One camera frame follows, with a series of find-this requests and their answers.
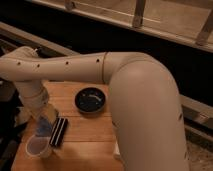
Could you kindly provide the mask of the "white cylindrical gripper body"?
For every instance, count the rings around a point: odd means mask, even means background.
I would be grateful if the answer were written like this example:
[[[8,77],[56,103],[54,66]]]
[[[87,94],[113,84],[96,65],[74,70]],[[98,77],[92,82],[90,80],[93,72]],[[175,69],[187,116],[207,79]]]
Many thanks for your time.
[[[45,88],[39,90],[19,89],[19,97],[24,107],[31,116],[38,120],[49,101],[49,95]]]

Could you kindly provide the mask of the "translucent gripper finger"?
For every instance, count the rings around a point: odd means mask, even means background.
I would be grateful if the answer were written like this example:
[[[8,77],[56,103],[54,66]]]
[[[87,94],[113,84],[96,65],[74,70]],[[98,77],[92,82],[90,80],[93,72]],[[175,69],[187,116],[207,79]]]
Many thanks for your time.
[[[58,111],[53,107],[52,104],[47,104],[44,107],[40,117],[44,117],[51,124],[52,129],[58,117]]]

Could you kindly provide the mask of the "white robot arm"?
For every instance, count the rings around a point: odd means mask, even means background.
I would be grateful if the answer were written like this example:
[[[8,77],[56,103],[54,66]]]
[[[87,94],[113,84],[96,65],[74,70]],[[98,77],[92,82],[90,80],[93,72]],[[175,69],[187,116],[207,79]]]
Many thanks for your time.
[[[109,86],[109,108],[125,171],[190,171],[175,79],[152,56],[102,52],[41,58],[28,46],[0,57],[0,77],[35,117],[48,106],[44,80]]]

